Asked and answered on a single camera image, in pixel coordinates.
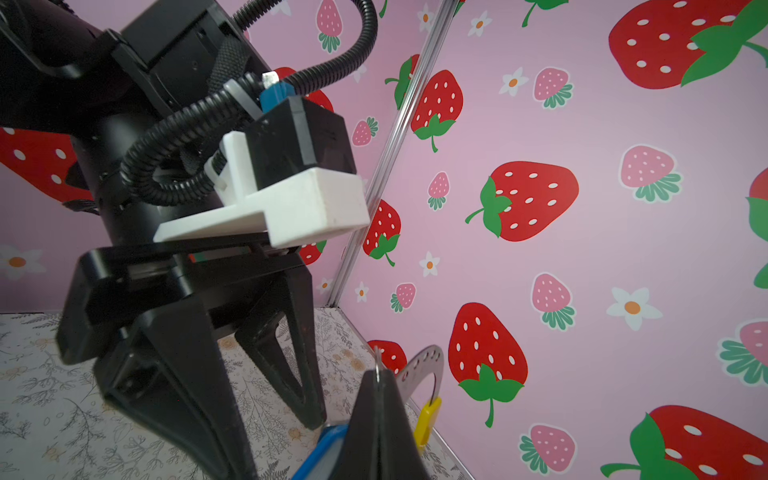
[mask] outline floral tablecloth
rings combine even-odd
[[[65,366],[59,315],[0,315],[0,477],[8,480],[197,480],[181,450],[104,404],[92,362]],[[317,355],[329,420],[348,419],[373,358],[334,309],[315,311]],[[278,328],[292,368],[287,325]],[[305,429],[232,336],[219,341],[261,480],[288,480],[314,449]],[[406,409],[415,424],[416,415]],[[433,480],[467,480],[435,436],[424,455]]]

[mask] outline white flower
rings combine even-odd
[[[43,273],[45,267],[38,263],[42,250],[20,252],[10,245],[0,245],[0,270],[5,270],[9,280],[18,280],[25,273]]]
[[[270,13],[272,15],[277,15],[279,12],[282,12],[290,17],[290,5],[288,5],[288,0],[283,0],[270,9]]]
[[[318,285],[317,288],[321,292],[326,292],[331,290],[331,286],[333,286],[333,279],[328,280],[327,278],[323,278],[323,281],[320,282],[320,285]]]
[[[363,285],[362,282],[355,288],[355,296],[357,297],[357,303],[368,301],[368,287]]]
[[[523,77],[523,67],[515,70],[515,73],[511,75],[504,75],[502,77],[502,89],[498,91],[498,94],[509,93],[512,97],[518,94],[518,87],[528,83],[528,77]]]
[[[424,260],[419,261],[419,265],[424,269],[424,276],[435,275],[437,276],[437,265],[440,263],[439,258],[434,258],[432,252],[427,252],[427,257]]]
[[[608,315],[622,316],[627,320],[627,325],[638,331],[643,324],[643,318],[657,319],[661,318],[661,312],[651,305],[648,305],[650,294],[647,288],[635,290],[631,295],[620,288],[613,288],[616,303],[608,307]]]
[[[480,18],[473,18],[470,23],[472,23],[472,28],[469,29],[469,35],[468,37],[471,37],[472,35],[477,35],[478,37],[482,35],[483,28],[485,28],[487,25],[490,25],[491,22],[493,22],[493,18],[488,18],[488,10],[482,13],[480,15]]]
[[[434,22],[433,17],[435,16],[434,12],[429,11],[429,6],[427,4],[424,4],[424,10],[421,10],[420,12],[416,13],[416,17],[419,19],[421,24],[419,25],[419,31],[432,31],[432,23]]]
[[[354,78],[357,83],[360,83],[360,77],[362,77],[362,74],[366,73],[367,71],[368,67],[365,65],[360,65],[360,68],[352,72],[352,78]]]

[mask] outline strawberry wallpaper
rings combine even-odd
[[[341,307],[447,352],[436,428],[478,480],[768,478],[766,25],[458,4]]]
[[[119,31],[152,1],[68,3],[91,24]],[[233,13],[244,0],[220,3]],[[379,37],[366,63],[348,78],[309,95],[311,101],[345,118],[355,146],[358,174],[364,180],[373,175],[397,115],[391,89],[382,88],[382,79],[398,71],[402,58],[421,51],[438,7],[437,1],[430,0],[429,11],[417,16],[418,9],[406,2],[375,3]],[[250,28],[248,36],[268,65],[284,78],[346,51],[357,39],[360,25],[359,13],[349,0],[283,0]],[[0,130],[0,163],[4,165],[0,166],[0,177],[7,184],[1,193],[7,209],[2,219],[14,226],[3,229],[0,235],[0,311],[58,310],[63,306],[76,259],[91,248],[108,245],[109,240],[96,216],[73,214],[60,206],[64,201],[90,199],[88,192],[62,182],[74,163],[68,139],[45,136],[48,140],[40,141],[40,134],[9,131],[12,129]],[[38,221],[23,221],[28,217]],[[68,230],[68,222],[77,228]],[[316,305],[328,301],[347,241],[347,237],[334,238],[302,249],[313,274]],[[30,268],[37,254],[25,260],[22,254],[27,251],[39,251],[34,261],[45,272]]]

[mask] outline curved metal tool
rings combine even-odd
[[[396,377],[403,403],[408,401],[416,387],[430,374],[435,376],[435,387],[432,390],[432,398],[429,399],[429,405],[437,400],[444,367],[445,356],[442,353],[442,349],[437,345],[428,346],[414,355],[411,361],[408,362],[408,365],[400,370]]]

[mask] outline black corrugated tube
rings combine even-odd
[[[362,31],[355,44],[347,51],[320,65],[290,75],[285,81],[296,94],[306,95],[341,80],[351,74],[368,58],[379,31],[376,8],[372,0],[352,0],[362,18]],[[253,0],[233,17],[244,30],[264,15],[279,0]],[[258,98],[263,91],[259,78],[247,73],[237,79],[243,89]],[[224,89],[209,95],[161,120],[131,145],[121,163],[121,176],[131,196],[153,205],[172,206],[198,201],[212,191],[214,184],[204,170],[192,177],[159,184],[154,178],[157,167],[185,144],[205,137],[223,122],[243,113],[240,104]],[[226,158],[214,155],[214,170],[220,173]]]

